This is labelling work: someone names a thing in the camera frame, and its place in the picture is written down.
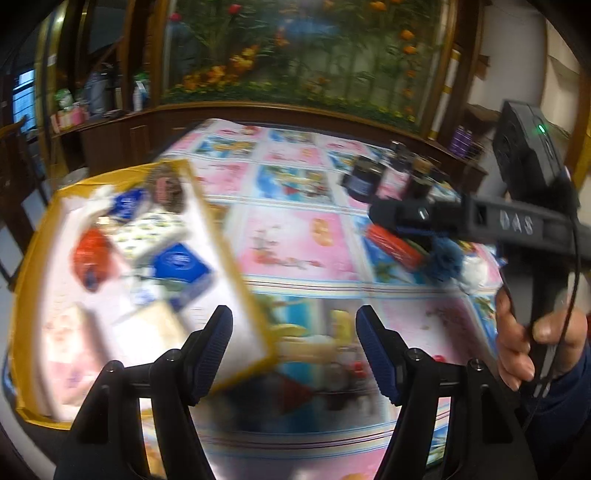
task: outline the blue box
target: blue box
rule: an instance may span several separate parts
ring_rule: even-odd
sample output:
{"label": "blue box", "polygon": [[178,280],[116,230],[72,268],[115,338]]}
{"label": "blue box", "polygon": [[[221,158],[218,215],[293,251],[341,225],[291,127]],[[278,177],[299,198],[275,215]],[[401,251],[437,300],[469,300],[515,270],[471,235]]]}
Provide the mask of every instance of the blue box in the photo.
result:
{"label": "blue box", "polygon": [[151,264],[152,278],[160,280],[170,293],[175,312],[203,294],[213,281],[211,269],[183,244],[175,244],[158,254]]}

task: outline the red package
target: red package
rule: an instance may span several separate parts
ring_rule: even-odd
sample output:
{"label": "red package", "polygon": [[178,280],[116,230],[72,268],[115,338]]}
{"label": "red package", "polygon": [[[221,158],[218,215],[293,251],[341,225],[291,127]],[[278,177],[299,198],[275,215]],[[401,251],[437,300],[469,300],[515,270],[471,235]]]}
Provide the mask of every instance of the red package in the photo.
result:
{"label": "red package", "polygon": [[96,291],[109,276],[109,242],[98,228],[86,231],[72,255],[74,273],[86,290]]}
{"label": "red package", "polygon": [[423,261],[423,255],[418,250],[374,223],[369,226],[365,236],[410,271],[416,270]]}

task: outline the window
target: window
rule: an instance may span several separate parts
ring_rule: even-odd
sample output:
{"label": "window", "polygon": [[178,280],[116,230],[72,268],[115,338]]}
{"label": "window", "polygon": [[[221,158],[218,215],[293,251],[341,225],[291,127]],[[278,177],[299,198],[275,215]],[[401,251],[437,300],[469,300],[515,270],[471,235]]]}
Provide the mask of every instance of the window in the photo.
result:
{"label": "window", "polygon": [[23,115],[27,116],[27,122],[23,131],[35,128],[35,70],[21,73],[12,94],[12,111],[14,121],[18,122]]}

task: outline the printed tablecloth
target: printed tablecloth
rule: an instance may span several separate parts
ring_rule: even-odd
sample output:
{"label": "printed tablecloth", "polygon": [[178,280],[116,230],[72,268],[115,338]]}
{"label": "printed tablecloth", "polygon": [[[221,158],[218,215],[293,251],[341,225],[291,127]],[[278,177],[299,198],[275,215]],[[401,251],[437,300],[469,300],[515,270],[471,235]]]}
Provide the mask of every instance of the printed tablecloth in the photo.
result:
{"label": "printed tablecloth", "polygon": [[[194,409],[216,478],[373,478],[399,409],[380,395],[356,338],[363,304],[436,359],[494,355],[492,299],[501,279],[487,247],[466,245],[489,267],[468,296],[409,273],[365,238],[368,206],[339,183],[357,155],[384,154],[354,140],[220,119],[164,153],[191,161],[280,345],[272,372]],[[405,174],[388,170],[378,194],[397,197],[404,182]],[[441,399],[430,462],[443,456],[448,418],[449,399]],[[144,432],[157,457],[149,424]],[[152,465],[157,471],[154,458]]]}

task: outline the flower painting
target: flower painting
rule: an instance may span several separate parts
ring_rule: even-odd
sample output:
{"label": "flower painting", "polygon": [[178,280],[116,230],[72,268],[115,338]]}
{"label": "flower painting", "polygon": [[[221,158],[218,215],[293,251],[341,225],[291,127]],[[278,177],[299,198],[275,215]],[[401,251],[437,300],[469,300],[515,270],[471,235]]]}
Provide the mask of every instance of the flower painting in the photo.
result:
{"label": "flower painting", "polygon": [[310,106],[417,132],[446,29],[444,0],[178,0],[165,103]]}

